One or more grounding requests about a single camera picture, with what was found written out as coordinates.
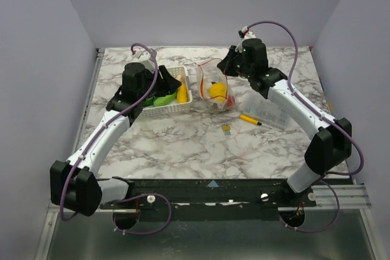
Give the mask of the white perforated plastic basket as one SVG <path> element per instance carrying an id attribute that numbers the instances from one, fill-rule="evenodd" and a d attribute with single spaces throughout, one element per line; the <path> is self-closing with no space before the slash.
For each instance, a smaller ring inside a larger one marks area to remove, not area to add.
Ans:
<path id="1" fill-rule="evenodd" d="M 176 113 L 187 113 L 190 111 L 191 104 L 193 102 L 193 95 L 190 89 L 190 80 L 188 71 L 185 66 L 172 66 L 168 67 L 167 71 L 170 75 L 176 77 L 177 75 L 181 75 L 185 78 L 185 86 L 188 95 L 188 102 L 186 103 L 178 103 L 176 100 L 171 103 L 160 106 L 160 107 L 146 107 L 140 114 L 140 117 L 149 117 L 149 116 L 161 116 L 163 114 L 176 114 Z"/>

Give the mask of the yellow lemon toy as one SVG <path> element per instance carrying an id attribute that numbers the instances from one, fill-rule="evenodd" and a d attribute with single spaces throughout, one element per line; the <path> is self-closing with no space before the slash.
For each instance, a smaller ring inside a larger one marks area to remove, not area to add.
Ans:
<path id="1" fill-rule="evenodd" d="M 222 99 L 226 97 L 227 88 L 224 83 L 213 83 L 209 89 L 210 97 L 212 99 Z"/>

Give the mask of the orange peach toy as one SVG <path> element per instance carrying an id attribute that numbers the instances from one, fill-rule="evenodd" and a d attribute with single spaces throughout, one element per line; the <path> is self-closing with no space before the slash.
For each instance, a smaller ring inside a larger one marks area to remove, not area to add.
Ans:
<path id="1" fill-rule="evenodd" d="M 236 105 L 236 101 L 235 101 L 234 96 L 229 95 L 227 98 L 227 101 L 226 101 L 226 107 L 227 108 L 234 108 L 235 105 Z"/>

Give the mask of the clear zip bag orange zipper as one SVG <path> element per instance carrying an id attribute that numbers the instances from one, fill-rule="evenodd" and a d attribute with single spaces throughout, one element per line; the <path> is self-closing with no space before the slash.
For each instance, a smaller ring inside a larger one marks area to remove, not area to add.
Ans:
<path id="1" fill-rule="evenodd" d="M 212 58 L 196 65 L 197 91 L 204 104 L 215 111 L 232 110 L 235 95 L 227 76 L 217 67 L 220 58 Z"/>

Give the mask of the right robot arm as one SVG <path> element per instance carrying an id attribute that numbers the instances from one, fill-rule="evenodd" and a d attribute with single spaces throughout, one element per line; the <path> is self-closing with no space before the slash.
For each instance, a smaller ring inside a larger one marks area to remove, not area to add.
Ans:
<path id="1" fill-rule="evenodd" d="M 288 86 L 287 76 L 268 65 L 266 46 L 260 39 L 244 40 L 241 49 L 231 46 L 217 67 L 227 76 L 247 79 L 254 91 L 286 111 L 311 141 L 305 162 L 288 177 L 288 187 L 280 191 L 285 205 L 296 205 L 303 191 L 351 156 L 352 143 L 346 138 L 352 133 L 351 123 L 346 118 L 335 119 L 306 97 L 299 100 L 297 91 Z"/>

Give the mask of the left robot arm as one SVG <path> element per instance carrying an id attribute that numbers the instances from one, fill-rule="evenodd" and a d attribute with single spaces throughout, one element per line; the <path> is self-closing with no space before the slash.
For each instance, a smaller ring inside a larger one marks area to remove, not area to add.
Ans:
<path id="1" fill-rule="evenodd" d="M 99 169 L 117 140 L 141 114 L 144 100 L 174 94 L 180 85 L 163 65 L 155 74 L 145 63 L 126 64 L 122 84 L 107 103 L 97 128 L 66 161 L 55 161 L 51 166 L 51 202 L 85 216 L 108 202 L 131 207 L 135 201 L 131 182 L 120 177 L 100 180 Z"/>

